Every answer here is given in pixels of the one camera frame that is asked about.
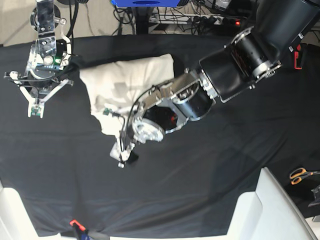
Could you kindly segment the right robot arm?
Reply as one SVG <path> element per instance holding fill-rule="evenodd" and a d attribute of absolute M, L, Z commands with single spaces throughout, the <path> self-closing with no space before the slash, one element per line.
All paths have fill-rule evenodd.
<path fill-rule="evenodd" d="M 38 0 L 31 13 L 31 26 L 37 38 L 31 45 L 24 73 L 6 72 L 4 78 L 18 86 L 28 101 L 28 117 L 44 115 L 45 104 L 65 86 L 72 69 L 72 42 L 64 33 L 65 18 L 56 14 L 52 0 Z"/>

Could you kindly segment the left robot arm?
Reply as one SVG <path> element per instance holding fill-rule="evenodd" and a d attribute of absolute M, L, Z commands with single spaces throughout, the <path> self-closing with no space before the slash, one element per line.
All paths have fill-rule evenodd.
<path fill-rule="evenodd" d="M 110 151 L 123 168 L 134 160 L 133 149 L 161 142 L 187 122 L 202 119 L 216 103 L 225 103 L 272 77 L 305 33 L 319 20 L 317 0 L 263 0 L 255 22 L 223 49 L 199 60 L 196 68 L 152 85 L 132 103 Z"/>

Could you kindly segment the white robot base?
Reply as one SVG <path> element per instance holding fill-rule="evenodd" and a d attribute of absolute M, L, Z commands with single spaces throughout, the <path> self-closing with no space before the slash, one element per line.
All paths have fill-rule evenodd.
<path fill-rule="evenodd" d="M 0 186 L 0 238 L 2 240 L 60 240 L 58 233 L 38 236 L 19 193 Z"/>
<path fill-rule="evenodd" d="M 260 170 L 254 191 L 236 202 L 227 233 L 210 240 L 318 240 L 320 224 L 305 218 L 272 172 Z"/>

